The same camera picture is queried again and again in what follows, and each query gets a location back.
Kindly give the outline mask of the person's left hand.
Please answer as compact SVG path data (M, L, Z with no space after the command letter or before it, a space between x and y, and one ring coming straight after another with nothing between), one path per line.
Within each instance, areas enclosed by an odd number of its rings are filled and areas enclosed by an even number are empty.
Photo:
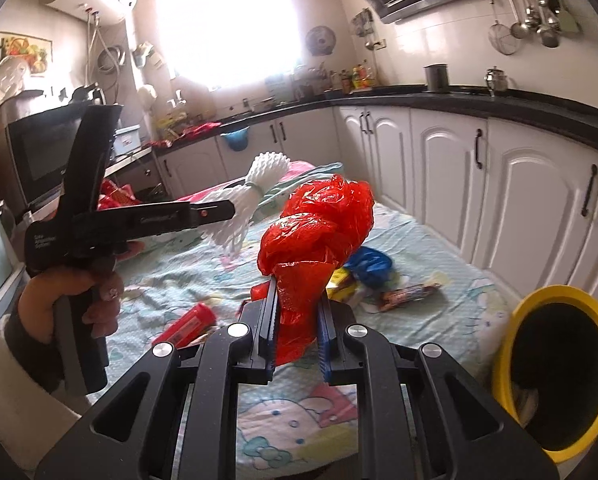
M92 326L92 336L110 336L118 329L124 281L116 272L80 270L58 266L32 278L18 301L18 317L26 333L40 344L50 344L54 336L54 305L62 297L97 292L82 322Z

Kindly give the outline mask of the white sleeve forearm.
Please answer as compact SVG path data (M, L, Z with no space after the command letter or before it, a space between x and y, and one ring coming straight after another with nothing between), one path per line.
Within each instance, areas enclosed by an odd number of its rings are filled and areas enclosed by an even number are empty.
M27 476L92 406L64 388L52 310L18 307L0 321L0 444Z

